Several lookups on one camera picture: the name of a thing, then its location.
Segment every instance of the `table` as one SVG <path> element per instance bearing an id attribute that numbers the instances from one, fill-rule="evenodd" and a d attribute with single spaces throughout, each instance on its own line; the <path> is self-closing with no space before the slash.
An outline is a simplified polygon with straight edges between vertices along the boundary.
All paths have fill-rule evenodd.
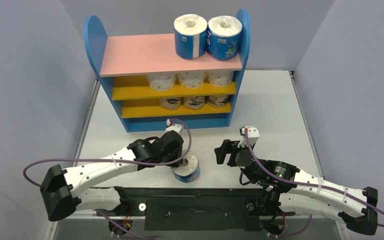
<path id="1" fill-rule="evenodd" d="M 98 187 L 258 188 L 253 184 L 241 186 L 237 167 L 216 163 L 214 148 L 220 147 L 225 139 L 240 140 L 239 128 L 244 125 L 255 125 L 260 132 L 255 146 L 260 159 L 283 161 L 314 176 L 321 175 L 288 71 L 247 70 L 235 108 L 230 127 L 191 130 L 191 151 L 198 156 L 200 168 L 195 181 L 180 182 L 169 167 L 160 166 L 114 177 Z M 163 134 L 163 131 L 127 133 L 100 90 L 80 158 L 103 158 L 136 139 Z M 182 136 L 186 148 L 189 142 L 186 131 Z"/>

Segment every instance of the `blue side panel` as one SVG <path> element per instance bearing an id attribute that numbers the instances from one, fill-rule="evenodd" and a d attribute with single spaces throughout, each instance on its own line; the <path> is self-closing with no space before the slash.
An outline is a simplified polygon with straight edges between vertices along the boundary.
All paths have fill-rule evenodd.
<path id="1" fill-rule="evenodd" d="M 169 118 L 184 121 L 190 129 L 222 128 L 229 126 L 228 113 L 125 118 L 124 121 L 128 122 L 129 132 L 161 131 L 166 129 L 166 120 Z"/>
<path id="2" fill-rule="evenodd" d="M 89 59 L 90 66 L 95 72 L 96 77 L 98 78 L 103 90 L 108 96 L 109 101 L 112 104 L 116 114 L 120 118 L 121 123 L 124 128 L 127 130 L 128 126 L 122 119 L 121 109 L 122 101 L 114 102 L 112 99 L 113 88 L 114 88 L 114 77 L 104 77 L 100 76 L 102 61 L 104 59 L 105 47 L 107 45 L 108 35 L 105 31 L 104 25 L 101 20 L 95 16 L 90 15 L 84 21 L 84 47 L 86 48 L 87 58 Z"/>
<path id="3" fill-rule="evenodd" d="M 232 120 L 232 115 L 235 109 L 236 100 L 238 99 L 239 89 L 247 67 L 248 56 L 250 55 L 251 48 L 251 22 L 248 11 L 246 9 L 239 9 L 239 11 L 237 11 L 236 18 L 240 21 L 240 23 L 242 23 L 242 40 L 239 46 L 239 57 L 240 62 L 242 63 L 242 70 L 236 71 L 233 77 L 233 81 L 236 86 L 236 94 L 233 95 L 233 98 L 230 101 L 231 112 L 227 120 L 227 125 L 230 125 Z"/>

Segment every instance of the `toilet paper roll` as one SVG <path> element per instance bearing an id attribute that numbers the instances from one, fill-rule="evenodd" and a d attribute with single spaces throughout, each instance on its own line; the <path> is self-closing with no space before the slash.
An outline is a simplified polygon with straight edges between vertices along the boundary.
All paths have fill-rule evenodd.
<path id="1" fill-rule="evenodd" d="M 227 87 L 233 82 L 235 71 L 210 71 L 208 81 L 216 87 Z"/>
<path id="2" fill-rule="evenodd" d="M 222 108 L 229 102 L 229 95 L 210 95 L 205 97 L 210 106 Z"/>
<path id="3" fill-rule="evenodd" d="M 238 54 L 242 23 L 233 16 L 216 16 L 208 21 L 207 52 L 226 61 Z"/>
<path id="4" fill-rule="evenodd" d="M 176 110 L 181 104 L 181 97 L 162 97 L 159 99 L 159 105 L 168 110 Z"/>
<path id="5" fill-rule="evenodd" d="M 176 53 L 183 59 L 196 59 L 205 53 L 207 21 L 196 14 L 186 14 L 174 20 Z"/>
<path id="6" fill-rule="evenodd" d="M 179 167 L 171 168 L 174 177 L 184 183 L 190 183 L 197 179 L 197 177 L 200 175 L 198 157 L 193 152 L 189 151 L 180 161 L 181 162 Z"/>
<path id="7" fill-rule="evenodd" d="M 159 92 L 170 90 L 176 81 L 175 73 L 155 73 L 146 75 L 149 86 Z"/>
<path id="8" fill-rule="evenodd" d="M 200 109 L 204 105 L 204 96 L 184 96 L 183 104 L 190 109 Z"/>
<path id="9" fill-rule="evenodd" d="M 195 89 L 204 84 L 204 72 L 180 72 L 177 74 L 180 85 L 188 89 Z"/>

